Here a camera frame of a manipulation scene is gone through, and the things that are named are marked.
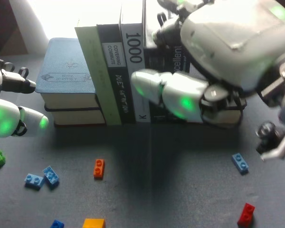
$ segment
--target yellow lego brick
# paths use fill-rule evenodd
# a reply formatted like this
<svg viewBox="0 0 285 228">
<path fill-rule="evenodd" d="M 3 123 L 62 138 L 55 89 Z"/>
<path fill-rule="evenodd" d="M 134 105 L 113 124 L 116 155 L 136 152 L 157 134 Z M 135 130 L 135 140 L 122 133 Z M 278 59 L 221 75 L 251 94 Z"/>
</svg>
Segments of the yellow lego brick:
<svg viewBox="0 0 285 228">
<path fill-rule="evenodd" d="M 87 218 L 85 219 L 85 222 L 82 228 L 105 228 L 105 220 Z"/>
</svg>

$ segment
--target book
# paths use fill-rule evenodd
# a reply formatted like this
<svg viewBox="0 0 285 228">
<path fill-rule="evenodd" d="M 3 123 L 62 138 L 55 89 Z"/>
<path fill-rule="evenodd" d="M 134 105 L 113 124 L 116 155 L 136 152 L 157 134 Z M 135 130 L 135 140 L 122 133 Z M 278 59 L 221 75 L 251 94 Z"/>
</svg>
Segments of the book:
<svg viewBox="0 0 285 228">
<path fill-rule="evenodd" d="M 157 1 L 145 0 L 143 9 L 143 51 L 145 57 L 145 67 L 158 70 L 160 72 L 177 71 L 189 72 L 190 62 L 187 59 L 185 49 L 179 45 L 174 47 L 158 48 L 153 41 L 152 33 L 161 27 L 157 21 L 158 13 L 165 13 L 167 19 L 175 17 L 171 12 L 161 7 Z M 182 123 L 179 119 L 168 110 L 149 103 L 151 123 Z"/>
<path fill-rule="evenodd" d="M 83 15 L 79 19 L 75 31 L 97 91 L 98 101 L 102 108 L 106 124 L 121 125 L 111 80 L 106 67 L 105 56 L 98 35 L 95 14 Z"/>
<path fill-rule="evenodd" d="M 80 44 L 76 38 L 52 38 L 37 77 L 36 92 L 55 124 L 103 124 L 104 118 Z"/>
<path fill-rule="evenodd" d="M 144 0 L 124 0 L 121 14 L 121 32 L 129 77 L 145 68 L 143 54 L 143 4 Z M 131 84 L 135 119 L 149 123 L 149 101 L 141 96 Z"/>
<path fill-rule="evenodd" d="M 117 1 L 112 4 L 115 10 L 106 20 L 97 21 L 97 29 L 121 121 L 123 124 L 133 124 L 135 115 L 131 84 L 120 32 L 122 2 Z"/>
</svg>

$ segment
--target robotic arm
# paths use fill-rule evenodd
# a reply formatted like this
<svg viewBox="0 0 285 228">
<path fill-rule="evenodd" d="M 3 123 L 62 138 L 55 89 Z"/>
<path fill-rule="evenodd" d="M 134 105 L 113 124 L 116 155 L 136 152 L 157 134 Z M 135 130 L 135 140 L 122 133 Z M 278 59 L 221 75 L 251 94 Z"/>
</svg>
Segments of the robotic arm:
<svg viewBox="0 0 285 228">
<path fill-rule="evenodd" d="M 14 69 L 11 63 L 0 60 L 0 92 L 33 93 L 36 84 L 26 79 L 28 69 L 23 67 L 18 74 L 12 72 Z M 48 118 L 42 113 L 0 99 L 0 138 L 35 136 L 43 133 L 47 126 Z"/>
<path fill-rule="evenodd" d="M 285 126 L 285 8 L 275 0 L 158 3 L 179 16 L 154 32 L 154 42 L 182 44 L 207 80 L 143 69 L 132 74 L 140 94 L 179 118 L 227 127 L 241 123 L 246 98 L 259 94 L 268 106 L 281 106 Z M 285 157 L 285 128 L 265 122 L 257 135 L 264 161 Z"/>
</svg>

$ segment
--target table surface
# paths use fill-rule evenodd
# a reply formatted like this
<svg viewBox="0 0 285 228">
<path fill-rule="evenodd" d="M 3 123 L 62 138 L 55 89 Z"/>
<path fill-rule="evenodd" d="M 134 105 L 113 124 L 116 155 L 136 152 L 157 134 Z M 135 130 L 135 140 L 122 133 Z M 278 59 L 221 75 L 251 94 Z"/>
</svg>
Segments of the table surface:
<svg viewBox="0 0 285 228">
<path fill-rule="evenodd" d="M 43 57 L 3 57 L 36 80 Z M 40 94 L 0 98 L 45 113 Z M 278 123 L 259 97 L 248 100 L 238 129 L 203 125 L 129 125 L 56 129 L 42 137 L 0 139 L 0 228 L 47 228 L 55 219 L 81 228 L 104 218 L 107 228 L 236 228 L 246 202 L 256 207 L 254 228 L 285 228 L 285 160 L 262 162 L 255 128 Z M 52 116 L 47 114 L 50 122 Z M 241 153 L 241 176 L 231 155 Z M 105 160 L 103 180 L 93 179 L 95 159 Z M 28 173 L 51 165 L 60 185 L 24 187 Z"/>
</svg>

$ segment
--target dark blue lego brick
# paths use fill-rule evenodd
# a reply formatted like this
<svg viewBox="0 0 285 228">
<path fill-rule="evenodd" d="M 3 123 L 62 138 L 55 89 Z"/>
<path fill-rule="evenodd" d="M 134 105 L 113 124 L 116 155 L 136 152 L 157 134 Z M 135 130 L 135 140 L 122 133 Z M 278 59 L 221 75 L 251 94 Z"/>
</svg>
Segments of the dark blue lego brick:
<svg viewBox="0 0 285 228">
<path fill-rule="evenodd" d="M 45 168 L 43 170 L 44 175 L 46 177 L 46 179 L 48 180 L 49 184 L 53 187 L 58 185 L 59 182 L 59 177 L 57 176 L 57 174 L 54 172 L 54 170 L 52 169 L 52 167 L 48 166 L 47 168 Z"/>
<path fill-rule="evenodd" d="M 249 166 L 240 153 L 233 155 L 232 161 L 242 175 L 248 172 Z"/>
<path fill-rule="evenodd" d="M 62 222 L 60 222 L 58 220 L 54 220 L 54 222 L 50 228 L 63 228 L 63 227 L 65 227 L 65 225 Z"/>
<path fill-rule="evenodd" d="M 24 182 L 25 182 L 26 187 L 33 187 L 39 190 L 44 184 L 44 179 L 43 177 L 36 176 L 36 175 L 29 173 L 27 177 L 25 178 Z"/>
</svg>

